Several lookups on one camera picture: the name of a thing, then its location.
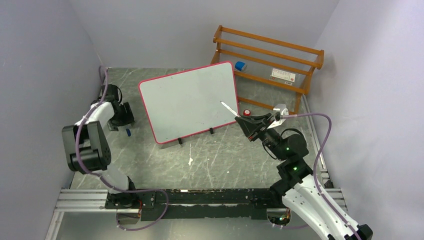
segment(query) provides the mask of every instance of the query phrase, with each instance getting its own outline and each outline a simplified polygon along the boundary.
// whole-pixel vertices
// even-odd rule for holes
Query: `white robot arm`
[[[285,104],[275,106],[274,115],[235,116],[244,135],[251,141],[260,139],[268,154],[280,161],[277,169],[281,180],[271,186],[281,203],[296,212],[323,240],[370,240],[373,231],[366,224],[359,225],[330,197],[326,190],[314,179],[312,169],[303,157],[309,152],[303,134],[283,138],[273,128],[280,126],[289,115]]]

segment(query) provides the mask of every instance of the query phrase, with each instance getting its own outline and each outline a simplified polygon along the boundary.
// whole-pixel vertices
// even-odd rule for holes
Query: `table surface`
[[[123,102],[129,102],[135,123],[132,136],[125,131],[106,132],[113,164],[135,183],[136,188],[210,189],[269,188],[280,179],[276,166],[259,141],[250,142],[237,123],[217,128],[214,134],[204,132],[177,141],[157,144],[146,116],[138,83],[166,74],[182,71],[177,68],[110,68],[110,83],[122,90]],[[294,93],[280,88],[237,79],[237,92],[256,101],[276,105],[294,105]],[[252,115],[270,111],[241,102],[239,109],[249,109]],[[301,104],[300,112],[305,112]],[[277,132],[286,128],[300,130],[307,142],[309,154],[305,161],[313,166],[316,152],[314,138],[306,117],[286,120]],[[77,172],[71,189],[104,189],[97,178]]]
[[[171,74],[177,68],[110,68],[110,83],[121,88],[123,101],[129,102],[135,123],[132,136],[125,131],[106,132],[112,162],[128,175],[136,188],[210,189],[269,188],[280,179],[276,166],[259,141],[249,142],[237,123],[185,138],[182,145],[155,143],[146,111],[137,89],[141,80]],[[237,93],[255,101],[275,106],[287,104],[292,109],[295,94],[284,89],[248,79],[236,79]],[[268,109],[239,103],[239,109],[249,109],[252,115],[269,113]],[[300,112],[306,111],[301,104]],[[313,166],[315,140],[305,117],[286,120],[276,128],[300,130],[306,139],[309,154],[304,158]],[[100,181],[77,172],[71,189],[105,189]],[[291,226],[304,224],[296,215]],[[65,213],[58,239],[318,239],[309,227],[301,230],[273,228],[267,221],[248,218],[166,219],[138,232],[123,232],[115,227],[112,213]]]

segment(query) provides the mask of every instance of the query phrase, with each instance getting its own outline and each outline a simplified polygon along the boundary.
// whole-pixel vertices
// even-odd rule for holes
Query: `wooden rung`
[[[259,36],[259,35],[256,35],[256,34],[244,32],[244,31],[239,31],[239,30],[235,30],[235,29],[231,29],[231,28],[227,28],[227,27],[222,27],[222,26],[220,26],[220,27],[221,27],[222,32],[235,34],[235,35],[239,35],[239,36],[242,36],[242,37],[259,40],[259,41],[262,41],[262,42],[267,42],[267,43],[270,43],[270,44],[280,45],[280,46],[283,46],[283,47],[286,47],[286,48],[296,49],[296,50],[311,53],[311,54],[317,54],[317,55],[320,54],[319,50],[309,48],[309,47],[306,47],[306,46],[300,46],[300,45],[297,45],[297,44],[293,44],[293,43],[289,43],[289,42],[285,42],[285,41],[280,41],[280,40],[272,39],[272,38],[265,37],[265,36]]]
[[[221,36],[222,29],[223,29],[223,26],[219,25],[218,29],[216,30],[215,34],[213,35],[213,43],[216,43],[216,39]]]
[[[245,102],[247,104],[252,104],[252,105],[255,105],[255,106],[264,108],[264,109],[270,109],[270,110],[273,110],[274,109],[274,107],[271,106],[271,105],[268,105],[268,104],[265,104],[265,103],[262,103],[262,102],[258,102],[258,101],[253,101],[253,100],[250,100],[250,99],[241,97],[241,96],[238,96],[237,97],[237,100],[239,102]],[[292,115],[292,114],[295,114],[295,113],[292,112],[292,111],[288,111],[288,114]]]
[[[257,82],[260,82],[260,83],[264,83],[264,84],[276,86],[276,87],[279,87],[279,88],[282,88],[282,89],[291,90],[291,91],[294,91],[296,93],[304,94],[303,89],[295,87],[295,86],[290,86],[290,85],[280,83],[280,82],[277,82],[277,81],[268,80],[268,79],[258,77],[258,76],[254,76],[254,75],[250,75],[250,74],[247,74],[247,73],[244,73],[244,72],[241,72],[241,71],[234,71],[234,74],[237,75],[237,76],[240,76],[242,78],[247,78],[247,79],[254,80],[254,81],[257,81]]]
[[[235,52],[232,52],[232,51],[227,51],[227,50],[224,50],[224,49],[220,49],[219,52],[222,53],[222,54],[231,55],[231,56],[234,56],[234,57],[237,57],[237,58],[246,59],[246,60],[253,61],[253,62],[256,62],[256,63],[272,66],[274,68],[283,69],[283,70],[290,71],[290,72],[293,72],[293,73],[308,75],[307,71],[300,70],[300,69],[297,69],[297,68],[294,68],[294,67],[281,65],[281,64],[274,63],[274,62],[271,62],[271,61],[265,61],[265,60],[262,60],[262,59],[259,59],[259,58],[256,58],[256,57],[251,57],[251,56],[235,53]]]
[[[234,47],[241,48],[241,49],[247,49],[247,50],[250,50],[250,51],[257,52],[257,53],[266,54],[266,55],[277,57],[277,58],[280,58],[280,59],[286,59],[286,60],[289,60],[289,61],[292,61],[292,62],[305,64],[305,65],[309,65],[309,66],[312,66],[312,67],[318,67],[319,66],[318,63],[313,62],[313,61],[308,61],[308,60],[301,59],[301,58],[298,58],[298,57],[289,56],[289,55],[281,54],[281,53],[278,53],[278,52],[265,50],[265,49],[259,48],[259,47],[249,46],[249,45],[238,43],[238,42],[235,42],[235,41],[229,41],[229,40],[225,40],[225,39],[222,39],[222,38],[217,38],[217,39],[215,39],[215,41],[217,43],[227,44],[227,45],[234,46]]]
[[[317,69],[321,69],[323,67],[324,64],[324,50],[321,50],[320,53],[318,54],[318,57],[316,58],[319,66],[317,66]]]

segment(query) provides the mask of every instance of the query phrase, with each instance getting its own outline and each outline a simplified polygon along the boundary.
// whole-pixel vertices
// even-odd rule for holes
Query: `gray wall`
[[[110,67],[194,68],[219,25],[313,47],[338,0],[71,0]]]
[[[349,213],[373,240],[424,235],[424,2],[341,0],[308,102],[331,116],[324,157]],[[318,136],[327,123],[314,119]]]
[[[0,1],[0,239],[44,239],[69,184],[61,129],[100,88],[68,0]]]

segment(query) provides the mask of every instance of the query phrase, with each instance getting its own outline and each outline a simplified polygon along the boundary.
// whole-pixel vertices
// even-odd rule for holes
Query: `orange wooden shelf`
[[[279,53],[279,52],[274,52],[274,51],[270,51],[270,50],[267,50],[267,49],[246,45],[246,44],[239,43],[239,42],[236,42],[236,41],[223,39],[221,37],[222,32],[238,35],[238,36],[249,38],[249,39],[255,39],[255,40],[258,40],[258,41],[282,46],[282,47],[285,47],[285,48],[295,49],[295,50],[298,50],[298,51],[301,51],[301,52],[306,52],[306,53],[309,53],[309,54],[312,54],[312,55],[316,55],[316,59],[315,59],[315,61],[305,60],[305,59],[302,59],[302,58],[299,58],[299,57],[296,57],[296,56],[282,54],[282,53]],[[249,74],[249,73],[246,73],[246,72],[234,70],[234,74],[237,75],[237,76],[240,76],[240,77],[243,77],[243,78],[246,78],[246,79],[250,79],[250,80],[253,80],[253,81],[256,81],[256,82],[260,82],[260,83],[263,83],[263,84],[267,84],[267,85],[271,85],[271,86],[275,86],[275,87],[279,87],[279,88],[282,88],[282,89],[287,89],[287,90],[296,92],[294,111],[290,111],[290,114],[297,114],[299,112],[301,97],[302,97],[302,95],[304,95],[304,94],[306,95],[306,94],[309,93],[309,89],[310,89],[310,86],[311,86],[311,78],[312,78],[312,74],[314,73],[314,70],[315,69],[321,69],[321,67],[324,64],[324,50],[317,50],[317,49],[309,48],[309,47],[306,47],[306,46],[301,46],[301,45],[297,45],[297,44],[293,44],[293,43],[289,43],[289,42],[285,42],[285,41],[272,39],[272,38],[265,37],[265,36],[260,36],[260,35],[244,32],[244,31],[239,31],[239,30],[223,27],[222,25],[219,25],[218,29],[216,30],[215,34],[213,35],[213,42],[216,43],[216,50],[215,50],[215,54],[213,55],[212,61],[210,62],[211,64],[218,63],[220,61],[220,54],[225,54],[225,55],[230,55],[230,56],[237,57],[237,58],[240,58],[240,59],[245,59],[245,60],[249,60],[249,61],[252,61],[252,62],[259,63],[259,64],[263,64],[263,65],[266,65],[266,66],[270,66],[270,67],[273,67],[273,68],[281,69],[281,70],[284,70],[284,71],[287,71],[287,72],[305,75],[305,78],[304,78],[301,86],[295,87],[295,86],[283,84],[283,83],[280,83],[280,82],[277,82],[277,81],[272,81],[272,80],[269,80],[269,79],[266,79],[266,78],[262,78],[262,77],[259,77],[259,76],[255,76],[255,75],[252,75],[252,74]],[[304,66],[309,66],[309,70],[305,71],[305,70],[298,69],[298,68],[295,68],[295,67],[290,67],[290,66],[287,66],[287,65],[284,65],[284,64],[271,62],[271,61],[268,61],[268,60],[263,60],[263,59],[260,59],[260,58],[257,58],[257,57],[252,57],[252,56],[240,54],[240,53],[237,53],[237,52],[228,51],[228,50],[222,49],[221,48],[222,45],[229,45],[229,46],[240,48],[240,49],[246,49],[246,50],[257,52],[257,53],[260,53],[260,54],[264,54],[264,55],[276,57],[276,58],[279,58],[279,59],[291,61],[291,62],[294,62],[294,63],[302,64]],[[271,105],[264,104],[264,103],[254,101],[254,100],[251,100],[251,99],[247,99],[247,98],[244,98],[244,97],[241,97],[241,96],[237,96],[237,99],[240,102],[245,102],[245,103],[256,105],[256,106],[266,108],[266,109],[273,109],[274,108]]]

